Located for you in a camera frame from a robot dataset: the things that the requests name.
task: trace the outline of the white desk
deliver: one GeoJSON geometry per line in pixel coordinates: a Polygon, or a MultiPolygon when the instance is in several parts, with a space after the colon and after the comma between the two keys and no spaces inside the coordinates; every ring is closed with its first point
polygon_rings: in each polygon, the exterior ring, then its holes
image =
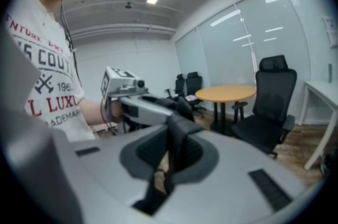
{"type": "Polygon", "coordinates": [[[325,134],[316,148],[313,155],[305,164],[305,169],[308,170],[313,163],[317,160],[317,158],[322,155],[325,145],[328,139],[332,135],[332,131],[338,119],[338,81],[333,81],[332,83],[328,83],[325,81],[306,81],[305,82],[305,94],[304,94],[304,103],[302,108],[301,117],[299,119],[298,124],[302,125],[306,110],[307,103],[309,98],[309,91],[318,95],[331,109],[332,116],[330,122],[328,123],[325,134]]]}

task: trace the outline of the round table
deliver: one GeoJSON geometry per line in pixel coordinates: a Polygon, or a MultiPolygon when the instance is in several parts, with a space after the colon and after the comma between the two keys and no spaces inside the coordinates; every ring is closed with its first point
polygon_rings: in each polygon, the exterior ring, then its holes
{"type": "Polygon", "coordinates": [[[210,125],[212,130],[215,130],[223,135],[226,134],[226,103],[248,99],[256,94],[256,88],[246,85],[223,85],[205,88],[195,93],[196,97],[203,101],[213,102],[214,105],[214,122],[210,125]],[[221,123],[218,123],[217,103],[221,104],[221,123]]]}

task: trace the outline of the frosted glass panel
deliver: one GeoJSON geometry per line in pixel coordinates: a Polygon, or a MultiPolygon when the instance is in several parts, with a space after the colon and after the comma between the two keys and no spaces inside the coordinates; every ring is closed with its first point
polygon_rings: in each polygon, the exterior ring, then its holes
{"type": "Polygon", "coordinates": [[[247,33],[234,6],[199,27],[210,85],[254,85],[254,67],[247,33]]]}
{"type": "Polygon", "coordinates": [[[203,49],[196,30],[176,42],[176,53],[183,77],[186,78],[188,73],[198,72],[203,78],[202,88],[209,87],[203,49]]]}
{"type": "Polygon", "coordinates": [[[283,54],[289,68],[296,70],[289,113],[299,117],[310,62],[304,31],[290,0],[244,0],[237,7],[251,34],[257,64],[264,57],[283,54]]]}
{"type": "Polygon", "coordinates": [[[312,63],[312,79],[328,81],[328,64],[338,79],[338,49],[330,49],[323,16],[334,16],[328,0],[292,0],[307,35],[312,63]]]}

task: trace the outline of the black fisheye border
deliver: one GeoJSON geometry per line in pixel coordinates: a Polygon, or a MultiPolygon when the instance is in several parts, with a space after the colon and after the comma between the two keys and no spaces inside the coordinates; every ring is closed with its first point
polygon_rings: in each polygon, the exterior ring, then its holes
{"type": "MultiPolygon", "coordinates": [[[[1,0],[0,3],[0,16],[3,21],[4,12],[11,0],[1,0]]],[[[332,0],[335,7],[338,6],[338,0],[332,0]]],[[[1,52],[2,43],[0,43],[0,60],[6,56],[1,52]]],[[[0,73],[0,86],[6,82],[3,79],[3,73],[0,73]]],[[[10,219],[11,222],[16,223],[19,221],[41,221],[43,223],[54,223],[45,212],[43,212],[31,198],[26,194],[21,185],[16,181],[14,175],[11,173],[10,168],[5,162],[3,152],[1,151],[1,183],[2,183],[2,218],[10,219]]],[[[319,221],[329,222],[330,220],[337,219],[337,208],[335,195],[338,190],[338,164],[334,164],[334,169],[328,179],[324,182],[323,187],[320,189],[317,196],[311,201],[309,206],[304,209],[300,215],[292,222],[305,222],[305,221],[319,221]]]]}

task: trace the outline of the white desk leg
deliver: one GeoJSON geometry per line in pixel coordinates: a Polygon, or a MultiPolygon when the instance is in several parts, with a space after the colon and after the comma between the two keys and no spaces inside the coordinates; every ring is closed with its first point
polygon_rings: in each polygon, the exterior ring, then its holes
{"type": "Polygon", "coordinates": [[[298,125],[302,125],[303,121],[304,121],[304,117],[307,111],[307,103],[308,103],[308,98],[309,98],[309,89],[307,86],[305,86],[305,93],[304,93],[304,102],[303,102],[303,107],[302,107],[302,113],[301,113],[301,117],[299,118],[298,121],[298,125]]]}
{"type": "Polygon", "coordinates": [[[334,126],[338,119],[338,110],[333,110],[333,114],[331,116],[330,122],[328,123],[327,129],[325,131],[325,134],[319,143],[318,147],[316,148],[313,155],[310,157],[310,159],[305,164],[305,169],[308,170],[313,163],[317,160],[317,158],[321,155],[321,153],[324,151],[325,145],[328,142],[328,139],[331,137],[332,131],[334,129],[334,126]]]}

